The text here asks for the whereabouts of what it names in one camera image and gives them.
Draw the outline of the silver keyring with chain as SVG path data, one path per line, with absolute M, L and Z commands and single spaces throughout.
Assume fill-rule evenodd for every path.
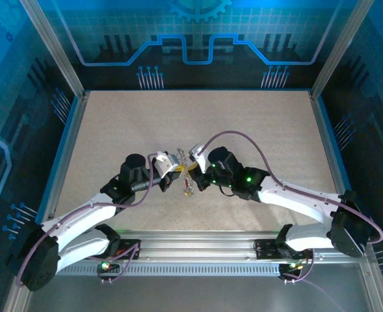
M 183 175 L 183 192 L 186 196 L 191 197 L 194 194 L 193 180 L 190 174 L 187 173 L 188 162 L 185 156 L 184 151 L 181 148 L 177 149 L 177 158 L 179 160 L 179 164 L 185 165 L 185 170 L 182 172 Z M 185 188 L 185 181 L 189 182 L 189 188 Z

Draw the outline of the left small LED board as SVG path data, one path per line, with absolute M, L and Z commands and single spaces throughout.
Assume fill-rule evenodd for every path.
M 101 261 L 98 264 L 97 272 L 98 274 L 110 274 L 110 273 L 118 273 L 120 266 L 118 264 L 113 264 L 109 261 Z

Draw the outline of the small led board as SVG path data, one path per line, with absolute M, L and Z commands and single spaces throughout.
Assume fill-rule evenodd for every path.
M 101 261 L 98 264 L 97 272 L 98 274 L 110 274 L 110 273 L 118 273 L 120 266 L 118 264 L 113 264 L 109 261 Z
M 283 277 L 293 277 L 297 279 L 301 276 L 303 266 L 303 263 L 279 264 L 279 273 Z

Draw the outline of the right small LED board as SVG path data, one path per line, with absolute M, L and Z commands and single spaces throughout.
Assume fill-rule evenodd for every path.
M 283 277 L 293 277 L 297 279 L 301 276 L 303 266 L 303 263 L 279 264 L 279 273 Z

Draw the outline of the grey metal plate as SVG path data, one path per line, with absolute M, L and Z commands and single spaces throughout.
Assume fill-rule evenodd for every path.
M 57 277 L 35 292 L 28 312 L 373 312 L 347 270 L 286 285 L 262 277 Z

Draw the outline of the aluminium table side rail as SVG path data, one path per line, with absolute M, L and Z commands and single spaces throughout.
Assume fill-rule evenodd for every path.
M 55 215 L 89 95 L 90 92 L 86 91 L 83 97 L 73 101 L 38 210 L 37 223 L 50 220 Z
M 308 91 L 308 94 L 320 138 L 323 143 L 324 153 L 330 169 L 332 181 L 336 192 L 342 194 L 346 190 L 345 181 L 343 179 L 343 172 L 339 167 L 339 152 L 336 151 L 337 146 L 334 145 L 335 138 L 332 134 L 332 128 L 327 111 L 325 110 L 324 105 L 320 102 L 320 99 L 313 96 L 313 92 L 311 90 Z

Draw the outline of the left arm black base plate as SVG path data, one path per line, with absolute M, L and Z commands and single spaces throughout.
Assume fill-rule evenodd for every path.
M 130 249 L 130 247 L 137 245 L 136 252 L 133 256 L 133 260 L 137 260 L 140 255 L 140 247 L 141 247 L 141 240 L 139 239 L 120 239 L 118 249 L 116 251 L 116 255 L 123 254 L 122 257 L 120 257 L 118 260 L 129 260 L 131 257 L 131 252 L 127 253 L 127 250 Z

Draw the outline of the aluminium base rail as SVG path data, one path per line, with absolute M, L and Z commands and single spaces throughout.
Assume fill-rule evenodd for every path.
M 296 263 L 306 256 L 289 259 L 256 258 L 253 243 L 257 239 L 275 239 L 274 232 L 262 231 L 123 231 L 121 239 L 141 240 L 137 263 Z M 79 261 L 100 254 L 105 248 L 104 234 L 90 230 L 72 240 L 59 252 L 58 271 Z M 316 261 L 351 263 L 357 259 L 333 248 L 314 248 Z

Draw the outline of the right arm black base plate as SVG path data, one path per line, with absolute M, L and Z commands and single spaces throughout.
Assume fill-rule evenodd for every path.
M 284 243 L 275 239 L 257 239 L 253 243 L 256 258 L 260 259 L 289 259 L 291 257 Z

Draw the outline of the aluminium frame post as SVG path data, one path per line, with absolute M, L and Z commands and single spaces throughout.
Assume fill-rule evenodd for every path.
M 78 99 L 83 99 L 85 89 L 82 86 L 69 58 L 67 57 L 57 35 L 49 23 L 44 11 L 37 0 L 19 0 L 29 19 L 40 35 L 44 45 L 50 52 L 61 74 L 65 78 L 72 92 Z
M 338 36 L 326 62 L 314 82 L 311 89 L 312 100 L 317 100 L 321 95 L 374 1 L 375 0 L 357 0 L 356 5 L 343 26 L 340 35 Z

